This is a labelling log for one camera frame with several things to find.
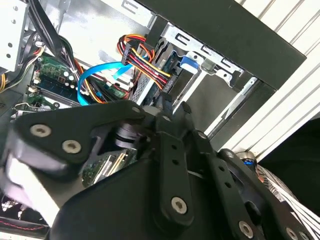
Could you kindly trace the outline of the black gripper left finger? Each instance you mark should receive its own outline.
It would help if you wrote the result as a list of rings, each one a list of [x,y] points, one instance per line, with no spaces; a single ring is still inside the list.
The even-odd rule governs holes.
[[[166,93],[154,106],[120,100],[23,115],[11,125],[11,197],[52,226],[62,206],[83,191],[87,164],[134,149],[159,163],[158,209],[176,218],[191,196],[184,131]]]

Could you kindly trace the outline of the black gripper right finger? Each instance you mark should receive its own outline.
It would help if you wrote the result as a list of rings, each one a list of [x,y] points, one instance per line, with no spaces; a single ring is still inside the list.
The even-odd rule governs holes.
[[[192,150],[191,161],[212,181],[222,206],[226,240],[312,240],[308,225],[298,220],[269,188],[255,170],[249,168],[229,149],[216,152],[201,131],[194,128],[191,108],[181,104]]]

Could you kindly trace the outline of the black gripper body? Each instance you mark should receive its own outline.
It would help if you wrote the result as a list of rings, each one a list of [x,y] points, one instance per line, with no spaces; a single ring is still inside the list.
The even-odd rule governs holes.
[[[144,158],[68,200],[50,230],[51,240],[235,240],[214,184],[187,157],[194,209],[190,227],[158,223],[159,163]]]

